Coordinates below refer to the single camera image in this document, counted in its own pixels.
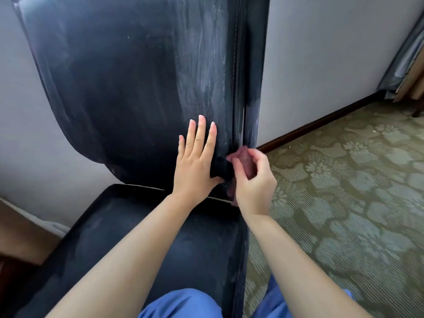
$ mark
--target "black leather chair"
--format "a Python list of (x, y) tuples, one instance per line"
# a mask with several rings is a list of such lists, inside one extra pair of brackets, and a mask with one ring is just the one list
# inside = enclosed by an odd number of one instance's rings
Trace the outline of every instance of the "black leather chair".
[[(256, 145), (269, 0), (12, 0), (52, 111), (72, 146), (125, 184), (106, 189), (1, 317), (44, 317), (172, 190), (178, 135), (218, 126), (211, 176)], [(226, 199), (223, 184), (211, 194)], [(146, 305), (195, 288), (241, 317), (248, 230), (208, 198), (188, 217)]]

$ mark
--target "baseboard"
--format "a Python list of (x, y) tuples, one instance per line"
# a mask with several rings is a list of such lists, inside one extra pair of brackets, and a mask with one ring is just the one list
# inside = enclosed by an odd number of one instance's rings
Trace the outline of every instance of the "baseboard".
[(298, 129), (295, 129), (294, 131), (291, 131), (283, 136), (273, 139), (272, 141), (268, 143), (260, 145), (258, 149), (262, 151), (263, 153), (268, 153), (284, 144), (291, 142), (292, 140), (296, 138), (299, 138), (307, 133), (310, 133), (311, 131), (314, 131), (315, 129), (318, 129), (343, 116), (346, 116), (347, 114), (350, 114), (351, 112), (354, 112), (355, 110), (362, 108), (372, 102), (383, 100), (384, 94), (385, 94), (385, 91), (375, 92), (372, 95), (369, 95), (357, 102), (354, 102), (353, 104), (349, 106), (343, 107), (342, 109), (339, 109), (331, 114), (321, 117), (320, 119), (314, 122), (310, 122), (309, 124), (306, 124), (305, 126), (299, 127)]

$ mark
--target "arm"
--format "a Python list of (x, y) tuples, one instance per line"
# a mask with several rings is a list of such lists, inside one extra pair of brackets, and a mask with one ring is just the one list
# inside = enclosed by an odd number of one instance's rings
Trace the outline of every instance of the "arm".
[(370, 317), (313, 262), (268, 213), (277, 182), (268, 158), (249, 149), (258, 175), (246, 178), (233, 160), (236, 198), (243, 218), (255, 235), (294, 317)]
[(213, 187), (210, 178), (216, 126), (205, 148), (206, 120), (190, 121), (187, 144), (179, 137), (174, 190), (103, 257), (52, 309), (47, 318), (134, 318), (139, 314), (162, 261), (191, 210)]

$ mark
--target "green carpet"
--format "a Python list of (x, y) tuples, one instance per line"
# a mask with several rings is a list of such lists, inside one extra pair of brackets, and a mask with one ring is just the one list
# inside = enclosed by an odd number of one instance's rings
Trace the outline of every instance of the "green carpet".
[[(375, 317), (424, 317), (424, 117), (412, 112), (374, 103), (268, 154), (271, 215)], [(251, 236), (247, 317), (270, 273)]]

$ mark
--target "forearm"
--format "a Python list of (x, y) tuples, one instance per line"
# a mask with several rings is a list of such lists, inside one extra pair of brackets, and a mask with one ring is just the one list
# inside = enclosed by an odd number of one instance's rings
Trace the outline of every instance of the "forearm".
[(266, 215), (248, 221), (294, 317), (370, 317)]
[(192, 207), (169, 195), (55, 306), (48, 318), (134, 318)]

